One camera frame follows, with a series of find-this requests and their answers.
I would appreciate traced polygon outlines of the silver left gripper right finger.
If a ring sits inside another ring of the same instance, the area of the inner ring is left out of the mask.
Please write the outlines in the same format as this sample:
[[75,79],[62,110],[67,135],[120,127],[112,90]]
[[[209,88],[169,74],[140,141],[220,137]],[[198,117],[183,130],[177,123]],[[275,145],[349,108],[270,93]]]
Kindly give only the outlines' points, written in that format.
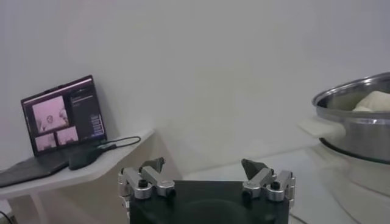
[[242,196],[245,202],[260,198],[262,194],[272,202],[295,202],[296,178],[291,171],[276,173],[265,163],[249,159],[242,159],[241,165],[248,179],[243,182]]

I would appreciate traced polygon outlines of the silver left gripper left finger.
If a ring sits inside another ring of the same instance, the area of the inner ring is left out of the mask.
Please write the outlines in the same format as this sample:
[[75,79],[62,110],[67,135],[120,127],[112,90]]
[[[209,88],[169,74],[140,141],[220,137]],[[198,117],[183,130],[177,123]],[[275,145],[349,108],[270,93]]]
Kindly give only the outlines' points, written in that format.
[[164,157],[159,157],[145,161],[138,169],[126,167],[119,171],[118,195],[127,212],[132,200],[148,200],[153,192],[164,198],[176,195],[175,182],[161,174],[164,164]]

